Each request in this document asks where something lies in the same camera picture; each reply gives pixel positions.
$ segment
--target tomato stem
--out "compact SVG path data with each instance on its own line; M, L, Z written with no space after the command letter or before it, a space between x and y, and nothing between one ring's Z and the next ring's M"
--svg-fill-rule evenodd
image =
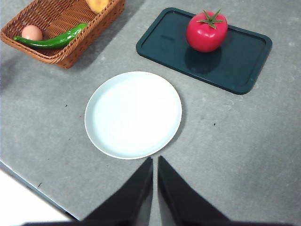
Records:
M209 24L210 27L216 29L215 23L221 23L223 20L217 20L216 17L220 13L221 9L219 9L213 16L209 16L208 13L204 11L204 14L206 16L206 20L198 20L197 22L203 22Z

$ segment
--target toy tomato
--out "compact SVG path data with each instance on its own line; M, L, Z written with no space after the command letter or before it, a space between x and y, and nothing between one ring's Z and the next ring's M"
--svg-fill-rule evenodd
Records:
M205 11L195 15L186 30L189 45L200 52L211 52L217 49L227 35L228 24L224 15Z

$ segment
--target wicker basket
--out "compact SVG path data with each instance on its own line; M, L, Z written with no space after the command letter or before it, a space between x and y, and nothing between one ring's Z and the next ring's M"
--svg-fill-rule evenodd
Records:
M122 13L125 0L111 0L99 14L93 13L85 0L34 0L1 30L6 44L47 64L70 68L87 47ZM88 26L66 47L31 49L13 40L26 25L39 27L44 39L53 38L80 23Z

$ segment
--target yellow potato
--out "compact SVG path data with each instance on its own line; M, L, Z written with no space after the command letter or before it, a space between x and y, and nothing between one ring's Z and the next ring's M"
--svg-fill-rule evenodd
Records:
M110 0L86 0L90 9L96 14L100 13L107 6L109 1Z

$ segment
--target egg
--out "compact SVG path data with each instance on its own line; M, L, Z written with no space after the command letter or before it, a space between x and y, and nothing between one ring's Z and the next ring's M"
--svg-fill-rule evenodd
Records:
M43 34L42 31L34 25L28 25L22 30L22 35L25 39L30 40L42 40Z

